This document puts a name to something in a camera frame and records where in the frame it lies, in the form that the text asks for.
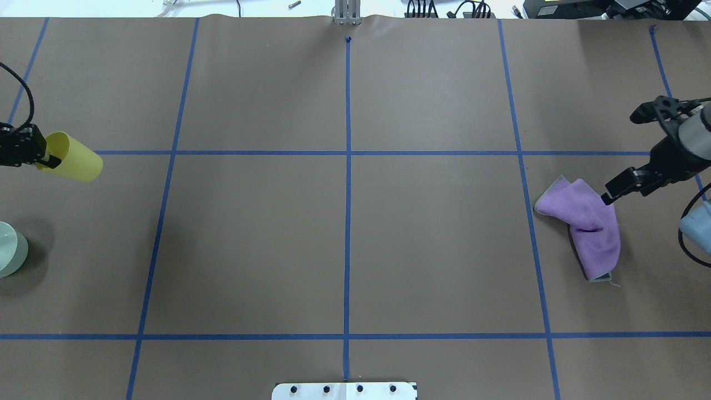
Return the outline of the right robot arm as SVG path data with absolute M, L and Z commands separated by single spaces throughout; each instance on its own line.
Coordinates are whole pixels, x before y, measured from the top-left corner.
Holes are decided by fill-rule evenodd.
M 648 163 L 622 170 L 605 185 L 601 200 L 611 205 L 638 192 L 647 197 L 658 189 L 687 181 L 709 168 L 709 98 L 658 96 L 630 114 L 634 124 L 657 122 L 665 137 L 650 150 Z

